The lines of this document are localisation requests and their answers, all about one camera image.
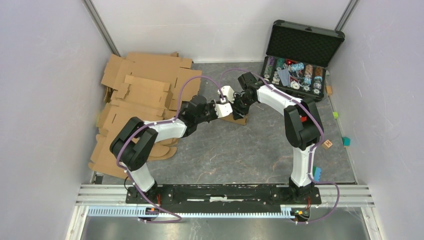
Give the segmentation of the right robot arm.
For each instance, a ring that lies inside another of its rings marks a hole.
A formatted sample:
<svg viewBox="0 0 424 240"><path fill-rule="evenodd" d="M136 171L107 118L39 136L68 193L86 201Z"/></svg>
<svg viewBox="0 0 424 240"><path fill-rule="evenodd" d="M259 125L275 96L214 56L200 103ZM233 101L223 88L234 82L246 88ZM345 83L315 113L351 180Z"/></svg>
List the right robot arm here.
<svg viewBox="0 0 424 240"><path fill-rule="evenodd" d="M232 94L231 107L235 120L246 117L254 103L265 104L283 116L285 136L293 147L288 196L293 203L302 204L315 186L312 164L316 145L324 133L315 101L288 95L272 84L257 79L252 72L242 74L237 80L242 91Z"/></svg>

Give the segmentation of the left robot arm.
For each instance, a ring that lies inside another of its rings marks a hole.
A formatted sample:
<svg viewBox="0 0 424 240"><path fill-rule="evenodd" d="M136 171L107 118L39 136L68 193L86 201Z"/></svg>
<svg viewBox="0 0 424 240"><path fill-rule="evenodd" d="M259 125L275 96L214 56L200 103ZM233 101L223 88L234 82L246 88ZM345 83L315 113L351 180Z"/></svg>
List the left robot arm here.
<svg viewBox="0 0 424 240"><path fill-rule="evenodd" d="M182 112L174 118L161 121L143 121L132 117L124 125L109 146L116 158L116 164L122 168L138 189L138 197L145 204L153 203L157 198L157 183L147 166L147 160L154 144L168 139L181 139L190 136L201 123L219 118L218 102L207 101L201 95L190 101L182 102Z"/></svg>

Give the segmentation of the brown cardboard box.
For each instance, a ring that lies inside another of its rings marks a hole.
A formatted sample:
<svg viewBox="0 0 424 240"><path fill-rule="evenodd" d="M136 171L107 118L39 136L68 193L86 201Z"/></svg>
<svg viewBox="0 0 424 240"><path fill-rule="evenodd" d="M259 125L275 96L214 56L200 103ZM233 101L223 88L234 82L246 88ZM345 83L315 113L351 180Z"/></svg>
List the brown cardboard box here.
<svg viewBox="0 0 424 240"><path fill-rule="evenodd" d="M242 126L246 126L247 125L247 120L248 120L247 117L245 117L245 118L239 118L239 119L234 119L234 116L233 116L232 113L229 114L228 116L222 117L220 119L223 120L223 121L226 121L226 122L230 122L230 123L234 123L234 124L238 124L238 125L242 125Z"/></svg>

